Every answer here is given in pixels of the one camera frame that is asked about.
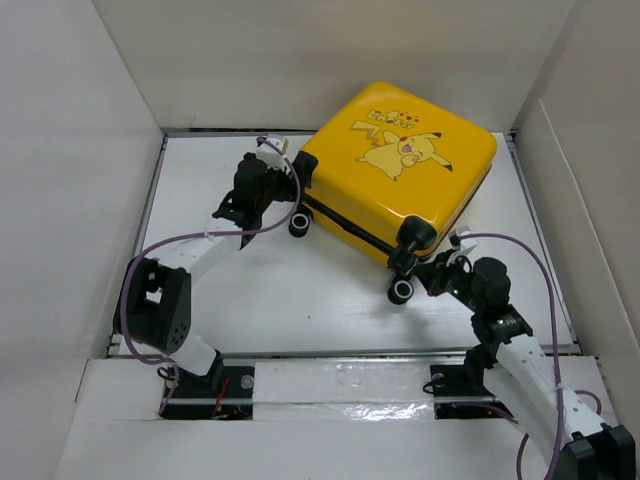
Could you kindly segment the yellow hard-shell suitcase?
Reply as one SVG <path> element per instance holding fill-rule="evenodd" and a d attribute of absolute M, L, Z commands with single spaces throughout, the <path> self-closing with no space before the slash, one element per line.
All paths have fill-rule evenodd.
<path fill-rule="evenodd" d="M 411 278 L 487 176 L 493 134 L 386 82 L 366 86 L 298 151 L 303 193 L 292 236 L 317 224 L 393 271 L 402 305 Z"/>

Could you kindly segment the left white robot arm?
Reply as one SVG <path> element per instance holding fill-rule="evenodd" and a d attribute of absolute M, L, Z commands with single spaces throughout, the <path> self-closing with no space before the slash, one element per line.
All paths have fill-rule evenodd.
<path fill-rule="evenodd" d="M 191 330 L 192 288 L 224 258 L 268 232 L 262 216 L 272 203 L 298 205 L 301 195 L 299 176 L 282 150 L 246 154 L 232 190 L 203 230 L 161 240 L 130 261 L 114 316 L 130 352 L 148 365 L 171 365 L 173 380 L 188 377 L 201 396 L 216 394 L 222 355 Z"/>

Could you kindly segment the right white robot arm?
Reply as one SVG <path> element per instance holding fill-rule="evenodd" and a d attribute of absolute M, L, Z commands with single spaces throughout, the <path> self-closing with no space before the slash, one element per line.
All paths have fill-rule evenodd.
<path fill-rule="evenodd" d="M 494 395 L 544 456 L 549 479 L 633 479 L 636 444 L 562 383 L 555 360 L 510 302 L 511 281 L 499 260 L 471 268 L 452 252 L 420 265 L 415 274 L 431 296 L 449 294 L 467 307 L 479 343 L 466 354 L 462 381 Z"/>

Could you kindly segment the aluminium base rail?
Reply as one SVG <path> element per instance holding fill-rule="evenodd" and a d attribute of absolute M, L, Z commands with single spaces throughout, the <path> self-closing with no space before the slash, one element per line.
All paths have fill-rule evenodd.
<path fill-rule="evenodd" d="M 429 381 L 448 359 L 231 358 L 225 388 L 197 394 L 182 379 L 176 392 L 155 368 L 133 359 L 93 367 L 102 412 L 120 421 L 386 421 L 431 418 Z"/>

